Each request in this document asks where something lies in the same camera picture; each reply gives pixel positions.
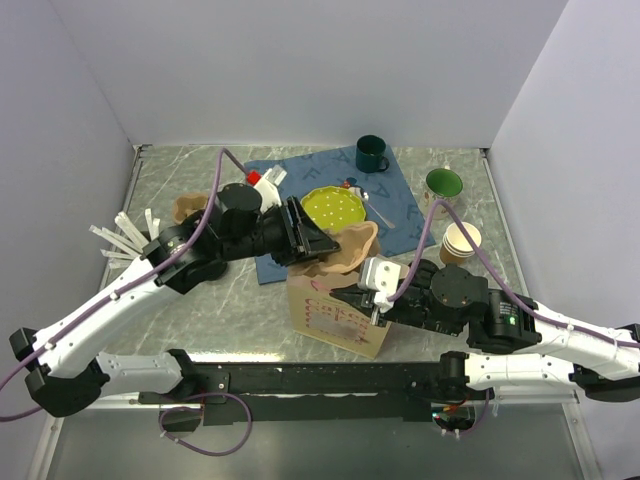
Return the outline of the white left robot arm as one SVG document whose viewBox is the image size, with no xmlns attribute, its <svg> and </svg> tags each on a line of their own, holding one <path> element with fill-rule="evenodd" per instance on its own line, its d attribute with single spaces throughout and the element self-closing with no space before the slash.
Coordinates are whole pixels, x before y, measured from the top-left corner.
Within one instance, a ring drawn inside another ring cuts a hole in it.
<svg viewBox="0 0 640 480">
<path fill-rule="evenodd" d="M 73 415 L 101 397 L 153 392 L 177 402 L 206 384 L 189 355 L 117 356 L 105 347 L 127 326 L 211 281 L 231 261 L 269 255 L 279 265 L 321 259 L 339 243 L 289 197 L 263 210 L 242 183 L 213 194 L 204 209 L 159 233 L 120 276 L 73 313 L 39 331 L 21 328 L 10 344 L 31 399 L 47 413 Z"/>
</svg>

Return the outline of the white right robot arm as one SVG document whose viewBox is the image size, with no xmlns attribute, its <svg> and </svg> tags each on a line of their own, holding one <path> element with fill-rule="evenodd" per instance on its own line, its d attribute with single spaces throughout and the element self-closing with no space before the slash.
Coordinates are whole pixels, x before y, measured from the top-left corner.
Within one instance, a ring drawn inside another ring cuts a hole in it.
<svg viewBox="0 0 640 480">
<path fill-rule="evenodd" d="M 533 299 L 509 296 L 486 278 L 448 264 L 422 260 L 393 306 L 380 305 L 380 280 L 333 288 L 331 297 L 370 317 L 456 337 L 466 333 L 470 352 L 446 352 L 426 380 L 433 398 L 456 399 L 495 393 L 500 387 L 581 389 L 607 403 L 639 397 L 639 327 L 589 326 L 553 312 Z"/>
</svg>

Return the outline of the kraft paper takeout bag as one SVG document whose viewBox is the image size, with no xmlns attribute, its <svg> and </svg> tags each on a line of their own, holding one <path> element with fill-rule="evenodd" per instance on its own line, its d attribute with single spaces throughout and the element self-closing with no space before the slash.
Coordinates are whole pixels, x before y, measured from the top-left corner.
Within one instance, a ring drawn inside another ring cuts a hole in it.
<svg viewBox="0 0 640 480">
<path fill-rule="evenodd" d="M 391 327 L 373 326 L 370 316 L 330 296 L 355 285 L 357 272 L 309 276 L 289 271 L 286 291 L 293 330 L 349 352 L 375 359 Z"/>
</svg>

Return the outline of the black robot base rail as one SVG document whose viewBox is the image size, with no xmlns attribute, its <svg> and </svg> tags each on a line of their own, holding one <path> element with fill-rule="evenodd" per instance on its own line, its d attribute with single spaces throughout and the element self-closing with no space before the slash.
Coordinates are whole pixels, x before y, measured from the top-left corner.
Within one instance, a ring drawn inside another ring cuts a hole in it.
<svg viewBox="0 0 640 480">
<path fill-rule="evenodd" d="M 434 404 L 492 400 L 471 388 L 459 359 L 409 363 L 198 363 L 178 393 L 143 405 L 201 406 L 207 426 L 259 421 L 396 418 L 428 422 Z"/>
</svg>

